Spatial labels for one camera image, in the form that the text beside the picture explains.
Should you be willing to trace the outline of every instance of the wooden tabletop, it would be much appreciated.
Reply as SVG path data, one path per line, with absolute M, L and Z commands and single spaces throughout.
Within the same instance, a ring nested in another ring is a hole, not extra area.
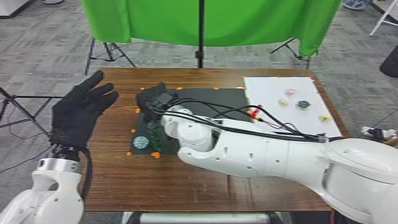
M 322 84 L 308 70 L 287 69 L 104 69 L 121 97 L 95 131 L 95 179 L 89 211 L 329 211 L 312 190 L 271 177 L 242 179 L 185 164 L 176 155 L 127 156 L 136 127 L 136 95 L 166 82 L 169 88 L 244 86 L 242 76 L 310 76 L 345 136 L 347 128 Z

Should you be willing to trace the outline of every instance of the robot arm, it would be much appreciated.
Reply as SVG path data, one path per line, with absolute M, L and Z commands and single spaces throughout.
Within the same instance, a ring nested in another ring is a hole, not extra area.
M 0 224 L 77 224 L 84 214 L 79 162 L 43 159 L 33 178 L 34 187 L 13 199 L 0 214 Z
M 192 115 L 182 106 L 169 111 Z M 393 147 L 365 139 L 319 143 L 258 137 L 171 115 L 166 113 L 162 124 L 168 135 L 180 140 L 178 156 L 185 163 L 244 178 L 278 176 L 294 180 L 352 220 L 367 224 L 397 223 L 398 151 Z M 269 132 L 251 122 L 207 119 L 226 127 Z

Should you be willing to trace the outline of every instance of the green screen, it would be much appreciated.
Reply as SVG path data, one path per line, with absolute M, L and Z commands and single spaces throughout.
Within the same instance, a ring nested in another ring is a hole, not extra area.
M 198 46 L 200 0 L 82 0 L 95 38 L 132 38 Z M 301 40 L 301 55 L 319 50 L 342 0 L 207 0 L 205 45 Z

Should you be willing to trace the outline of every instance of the wrist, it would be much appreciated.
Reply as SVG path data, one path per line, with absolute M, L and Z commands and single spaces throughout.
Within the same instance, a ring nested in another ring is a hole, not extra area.
M 68 145 L 57 144 L 52 151 L 52 158 L 68 159 L 81 162 L 79 149 Z

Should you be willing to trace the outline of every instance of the white paper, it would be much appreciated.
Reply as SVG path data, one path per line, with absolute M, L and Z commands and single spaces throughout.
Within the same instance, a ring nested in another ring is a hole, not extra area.
M 296 89 L 294 95 L 285 93 L 287 89 Z M 326 133 L 329 137 L 342 136 L 335 120 L 320 120 L 320 116 L 331 116 L 331 112 L 310 77 L 246 77 L 246 95 L 251 105 L 264 105 L 274 117 L 283 123 L 292 123 L 301 132 Z M 288 101 L 288 106 L 280 104 L 281 99 Z M 297 106 L 303 100 L 312 103 L 308 109 Z M 260 117 L 276 123 L 264 112 Z

